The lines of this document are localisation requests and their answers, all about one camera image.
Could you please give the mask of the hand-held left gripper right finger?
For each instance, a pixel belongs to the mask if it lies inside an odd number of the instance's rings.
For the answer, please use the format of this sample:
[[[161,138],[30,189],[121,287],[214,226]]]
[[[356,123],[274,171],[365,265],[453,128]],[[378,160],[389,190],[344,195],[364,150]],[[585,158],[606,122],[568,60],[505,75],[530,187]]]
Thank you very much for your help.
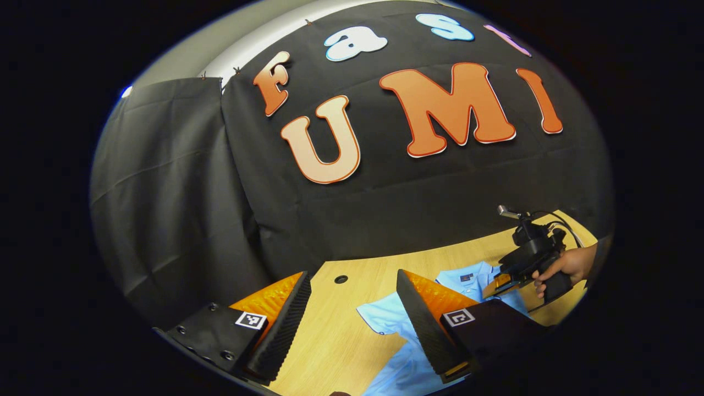
[[[443,383],[494,369],[551,330],[500,299],[478,302],[404,269],[395,291]]]

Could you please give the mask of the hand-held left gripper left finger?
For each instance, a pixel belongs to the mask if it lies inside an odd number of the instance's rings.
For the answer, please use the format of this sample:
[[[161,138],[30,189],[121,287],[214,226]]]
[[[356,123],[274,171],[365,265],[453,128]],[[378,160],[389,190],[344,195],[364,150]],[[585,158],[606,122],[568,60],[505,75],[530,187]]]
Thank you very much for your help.
[[[209,368],[267,386],[275,381],[306,312],[310,273],[279,280],[224,271],[181,288],[155,330]]]

